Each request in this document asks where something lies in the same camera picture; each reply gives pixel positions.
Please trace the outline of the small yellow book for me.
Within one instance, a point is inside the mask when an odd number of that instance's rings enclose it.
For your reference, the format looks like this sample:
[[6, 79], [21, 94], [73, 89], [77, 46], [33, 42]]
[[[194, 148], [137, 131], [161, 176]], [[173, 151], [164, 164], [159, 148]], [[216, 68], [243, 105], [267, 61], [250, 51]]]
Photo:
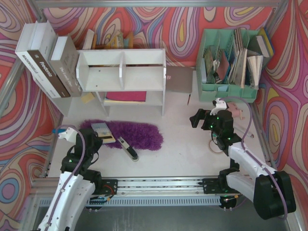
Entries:
[[106, 123], [92, 123], [91, 127], [97, 132], [98, 137], [102, 139], [103, 144], [114, 143], [116, 141]]

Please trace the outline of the white black stapler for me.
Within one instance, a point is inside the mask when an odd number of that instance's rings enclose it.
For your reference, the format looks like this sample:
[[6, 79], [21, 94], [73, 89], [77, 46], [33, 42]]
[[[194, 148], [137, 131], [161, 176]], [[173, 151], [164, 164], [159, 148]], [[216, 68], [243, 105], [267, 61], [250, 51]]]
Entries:
[[139, 160], [139, 156], [132, 146], [130, 146], [122, 137], [119, 137], [117, 140], [121, 144], [122, 149], [126, 152], [132, 161], [136, 162]]

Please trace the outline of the purple fluffy duster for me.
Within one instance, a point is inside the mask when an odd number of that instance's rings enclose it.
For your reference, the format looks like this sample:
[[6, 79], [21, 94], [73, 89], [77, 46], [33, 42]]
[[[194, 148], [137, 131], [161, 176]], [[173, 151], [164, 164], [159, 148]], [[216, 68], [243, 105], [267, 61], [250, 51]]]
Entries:
[[89, 119], [83, 121], [79, 128], [91, 128], [95, 123], [106, 123], [115, 139], [122, 137], [137, 150], [157, 151], [161, 149], [164, 141], [158, 127], [148, 123]]

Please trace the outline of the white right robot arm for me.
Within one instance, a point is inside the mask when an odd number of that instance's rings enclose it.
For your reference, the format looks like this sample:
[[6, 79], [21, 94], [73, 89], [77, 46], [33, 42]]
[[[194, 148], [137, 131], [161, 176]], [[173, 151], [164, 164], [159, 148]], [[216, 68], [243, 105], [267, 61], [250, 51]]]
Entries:
[[203, 120], [202, 130], [215, 134], [218, 148], [234, 161], [218, 175], [218, 187], [222, 191], [233, 189], [244, 195], [264, 220], [296, 211], [289, 174], [262, 162], [246, 147], [234, 132], [230, 111], [220, 110], [211, 115], [209, 110], [199, 109], [190, 117], [192, 127], [196, 128], [200, 120]]

